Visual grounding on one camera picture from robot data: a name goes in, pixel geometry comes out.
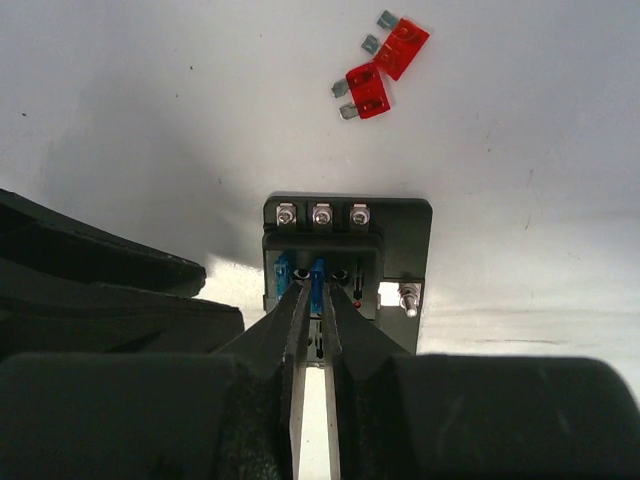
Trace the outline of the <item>black fuse box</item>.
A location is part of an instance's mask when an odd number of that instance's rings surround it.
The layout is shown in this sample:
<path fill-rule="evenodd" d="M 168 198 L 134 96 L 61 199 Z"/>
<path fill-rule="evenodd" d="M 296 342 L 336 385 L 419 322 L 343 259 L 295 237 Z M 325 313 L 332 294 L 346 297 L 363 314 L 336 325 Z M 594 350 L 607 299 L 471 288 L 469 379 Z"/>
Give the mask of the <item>black fuse box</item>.
<path fill-rule="evenodd" d="M 263 305 L 276 306 L 273 265 L 291 282 L 325 259 L 325 283 L 409 352 L 417 349 L 433 209 L 424 199 L 274 195 L 263 206 Z M 321 317 L 311 314 L 308 363 L 324 365 Z"/>

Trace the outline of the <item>blue fuse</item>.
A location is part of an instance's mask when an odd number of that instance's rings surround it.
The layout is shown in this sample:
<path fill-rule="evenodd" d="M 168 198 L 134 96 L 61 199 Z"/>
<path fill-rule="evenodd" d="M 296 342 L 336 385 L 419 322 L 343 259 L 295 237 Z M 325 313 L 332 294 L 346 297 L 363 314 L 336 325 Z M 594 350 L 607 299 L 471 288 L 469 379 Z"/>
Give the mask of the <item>blue fuse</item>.
<path fill-rule="evenodd" d="M 317 258 L 310 269 L 311 314 L 320 317 L 323 313 L 323 292 L 325 283 L 325 259 Z"/>
<path fill-rule="evenodd" d="M 280 254 L 274 262 L 275 299 L 281 300 L 291 283 L 291 261 L 287 253 Z"/>

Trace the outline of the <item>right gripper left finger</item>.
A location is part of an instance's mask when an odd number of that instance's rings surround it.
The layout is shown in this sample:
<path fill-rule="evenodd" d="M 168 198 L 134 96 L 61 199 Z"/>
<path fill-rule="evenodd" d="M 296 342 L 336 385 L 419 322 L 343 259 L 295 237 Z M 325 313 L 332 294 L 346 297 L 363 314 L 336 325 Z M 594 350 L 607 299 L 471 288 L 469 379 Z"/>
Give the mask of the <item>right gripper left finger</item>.
<path fill-rule="evenodd" d="M 225 394 L 217 479 L 299 475 L 311 282 L 290 284 L 276 307 L 226 345 L 234 382 Z"/>

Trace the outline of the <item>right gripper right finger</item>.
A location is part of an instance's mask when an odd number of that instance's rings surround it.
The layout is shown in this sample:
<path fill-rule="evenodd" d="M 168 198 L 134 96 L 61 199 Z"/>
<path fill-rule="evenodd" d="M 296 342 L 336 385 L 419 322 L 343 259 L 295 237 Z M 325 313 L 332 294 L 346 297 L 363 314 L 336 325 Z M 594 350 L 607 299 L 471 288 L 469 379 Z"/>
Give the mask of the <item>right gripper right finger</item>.
<path fill-rule="evenodd" d="M 390 479 L 409 453 L 394 356 L 407 351 L 324 286 L 322 317 L 331 477 Z"/>

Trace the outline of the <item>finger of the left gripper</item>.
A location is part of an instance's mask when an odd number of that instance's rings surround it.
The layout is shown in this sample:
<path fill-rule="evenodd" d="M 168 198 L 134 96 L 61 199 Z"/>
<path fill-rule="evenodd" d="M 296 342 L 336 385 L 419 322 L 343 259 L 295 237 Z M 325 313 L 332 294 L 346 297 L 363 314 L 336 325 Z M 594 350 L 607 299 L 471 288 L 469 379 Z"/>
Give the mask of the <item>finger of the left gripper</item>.
<path fill-rule="evenodd" d="M 1 263 L 1 356 L 20 353 L 208 353 L 244 331 L 236 307 Z"/>
<path fill-rule="evenodd" d="M 205 268 L 1 191 L 1 258 L 83 284 L 196 296 Z"/>

